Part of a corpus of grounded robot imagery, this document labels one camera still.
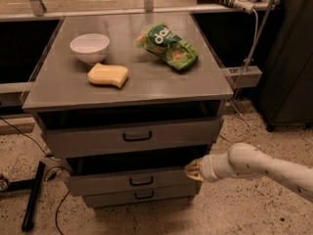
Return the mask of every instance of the white robotic arm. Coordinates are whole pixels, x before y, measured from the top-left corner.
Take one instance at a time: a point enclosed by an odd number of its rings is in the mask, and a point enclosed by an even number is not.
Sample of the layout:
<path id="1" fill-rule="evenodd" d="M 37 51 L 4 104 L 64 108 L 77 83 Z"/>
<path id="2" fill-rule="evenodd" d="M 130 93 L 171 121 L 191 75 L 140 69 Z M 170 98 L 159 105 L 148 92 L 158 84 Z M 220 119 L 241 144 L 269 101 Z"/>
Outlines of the white robotic arm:
<path id="1" fill-rule="evenodd" d="M 263 175 L 313 203 L 313 167 L 272 158 L 246 143 L 233 145 L 228 153 L 194 160 L 185 166 L 185 173 L 208 182 Z"/>

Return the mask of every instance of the speckled concrete floor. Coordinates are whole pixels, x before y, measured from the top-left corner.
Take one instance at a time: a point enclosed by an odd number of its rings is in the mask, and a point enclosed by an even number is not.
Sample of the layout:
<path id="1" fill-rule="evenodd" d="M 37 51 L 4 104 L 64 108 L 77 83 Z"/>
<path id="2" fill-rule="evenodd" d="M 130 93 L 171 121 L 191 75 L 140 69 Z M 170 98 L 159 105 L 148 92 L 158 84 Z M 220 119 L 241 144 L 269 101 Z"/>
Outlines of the speckled concrete floor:
<path id="1" fill-rule="evenodd" d="M 247 143 L 266 154 L 303 165 L 313 165 L 313 131 L 303 126 L 277 127 L 266 131 L 266 123 L 250 101 L 241 101 L 239 110 L 250 126 L 226 109 L 225 122 L 211 153 L 227 151 L 247 136 Z M 0 136 L 0 171 L 12 181 L 33 177 L 43 156 L 36 145 L 22 135 Z M 44 160 L 47 168 L 57 165 Z M 29 234 L 60 234 L 55 224 L 56 209 L 67 193 L 60 173 L 43 182 L 36 206 L 34 228 Z M 0 197 L 0 234 L 23 234 L 23 214 L 29 192 Z M 58 216 L 64 234 L 313 234 L 313 204 L 268 178 L 227 179 L 204 183 L 194 200 L 179 198 L 88 209 L 80 197 L 68 195 Z"/>

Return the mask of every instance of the black metal stand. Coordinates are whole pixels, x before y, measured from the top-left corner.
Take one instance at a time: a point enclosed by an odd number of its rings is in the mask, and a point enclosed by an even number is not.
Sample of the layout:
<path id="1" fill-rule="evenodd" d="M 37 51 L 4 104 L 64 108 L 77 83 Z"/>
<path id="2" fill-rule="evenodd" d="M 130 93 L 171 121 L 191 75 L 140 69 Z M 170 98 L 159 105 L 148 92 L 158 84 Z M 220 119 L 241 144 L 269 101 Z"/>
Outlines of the black metal stand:
<path id="1" fill-rule="evenodd" d="M 34 179 L 11 182 L 6 192 L 15 192 L 31 189 L 27 209 L 23 217 L 22 231 L 30 231 L 33 228 L 32 216 L 35 210 L 35 205 L 40 190 L 40 185 L 43 177 L 45 164 L 39 162 L 39 166 Z"/>

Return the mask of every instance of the yellow sponge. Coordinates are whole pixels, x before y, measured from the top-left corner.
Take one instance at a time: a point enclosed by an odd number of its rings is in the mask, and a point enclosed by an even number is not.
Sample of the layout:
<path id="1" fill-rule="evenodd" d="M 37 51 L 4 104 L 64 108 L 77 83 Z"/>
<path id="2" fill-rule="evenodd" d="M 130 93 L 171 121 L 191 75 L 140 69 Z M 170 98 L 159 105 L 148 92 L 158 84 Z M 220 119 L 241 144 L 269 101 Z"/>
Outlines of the yellow sponge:
<path id="1" fill-rule="evenodd" d="M 128 77 L 128 68 L 123 66 L 106 66 L 96 64 L 87 74 L 88 80 L 94 84 L 123 86 Z"/>

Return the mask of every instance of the white bowl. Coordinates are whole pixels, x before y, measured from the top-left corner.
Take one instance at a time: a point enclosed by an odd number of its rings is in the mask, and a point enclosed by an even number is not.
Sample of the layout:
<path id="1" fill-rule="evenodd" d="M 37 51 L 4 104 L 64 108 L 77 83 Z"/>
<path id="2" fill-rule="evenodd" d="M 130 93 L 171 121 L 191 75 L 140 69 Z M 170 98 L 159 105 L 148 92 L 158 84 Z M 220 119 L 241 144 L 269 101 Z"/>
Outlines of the white bowl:
<path id="1" fill-rule="evenodd" d="M 73 39 L 69 47 L 77 59 L 94 66 L 106 58 L 109 44 L 110 40 L 102 34 L 85 34 Z"/>

